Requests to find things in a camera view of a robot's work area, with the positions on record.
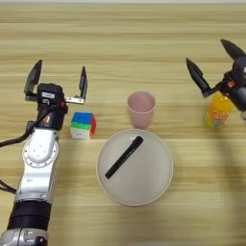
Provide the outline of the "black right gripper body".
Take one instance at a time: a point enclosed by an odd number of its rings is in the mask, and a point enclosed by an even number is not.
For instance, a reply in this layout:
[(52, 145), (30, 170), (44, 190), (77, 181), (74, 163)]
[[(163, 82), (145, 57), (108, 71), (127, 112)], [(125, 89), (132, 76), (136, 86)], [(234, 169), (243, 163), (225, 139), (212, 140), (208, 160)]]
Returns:
[(214, 89), (227, 96), (239, 111), (246, 111), (246, 85), (238, 82), (231, 73), (225, 73)]

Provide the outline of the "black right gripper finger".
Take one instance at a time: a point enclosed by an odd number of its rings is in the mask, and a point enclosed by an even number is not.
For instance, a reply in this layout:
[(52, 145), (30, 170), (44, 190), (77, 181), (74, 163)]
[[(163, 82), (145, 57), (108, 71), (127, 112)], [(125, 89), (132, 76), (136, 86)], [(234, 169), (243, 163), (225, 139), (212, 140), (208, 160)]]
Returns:
[(236, 60), (238, 58), (244, 57), (245, 53), (242, 49), (240, 49), (237, 45), (235, 45), (234, 43), (225, 40), (225, 39), (221, 39), (221, 43), (224, 47), (224, 49), (226, 50), (226, 52), (228, 53), (228, 55), (233, 59)]
[(211, 88), (207, 81), (203, 77), (203, 72), (200, 70), (200, 68), (189, 58), (185, 59), (186, 66), (189, 71), (190, 77), (194, 81), (194, 83), (197, 85), (197, 87), (200, 88), (202, 94), (204, 97), (210, 96)]

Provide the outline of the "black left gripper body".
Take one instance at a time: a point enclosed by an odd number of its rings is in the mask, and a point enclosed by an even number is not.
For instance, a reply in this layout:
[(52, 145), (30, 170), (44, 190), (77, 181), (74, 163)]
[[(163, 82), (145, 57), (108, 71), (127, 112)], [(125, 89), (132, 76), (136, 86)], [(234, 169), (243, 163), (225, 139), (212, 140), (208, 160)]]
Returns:
[(62, 129), (64, 116), (68, 112), (68, 106), (58, 108), (38, 106), (37, 111), (37, 120), (28, 122), (28, 130), (32, 128), (41, 128), (60, 131)]

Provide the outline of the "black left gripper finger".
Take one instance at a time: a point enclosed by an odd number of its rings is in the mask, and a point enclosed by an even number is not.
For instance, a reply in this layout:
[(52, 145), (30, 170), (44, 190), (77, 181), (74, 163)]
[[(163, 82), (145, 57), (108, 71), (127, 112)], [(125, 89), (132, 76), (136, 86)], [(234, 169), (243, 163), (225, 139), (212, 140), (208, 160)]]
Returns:
[(83, 105), (86, 102), (87, 76), (85, 67), (82, 68), (81, 78), (79, 82), (79, 90), (79, 95), (75, 95), (73, 97), (66, 97), (65, 102), (80, 105)]
[(26, 85), (24, 88), (25, 100), (35, 102), (37, 95), (34, 93), (34, 88), (38, 84), (41, 73), (42, 60), (39, 60), (30, 71)]

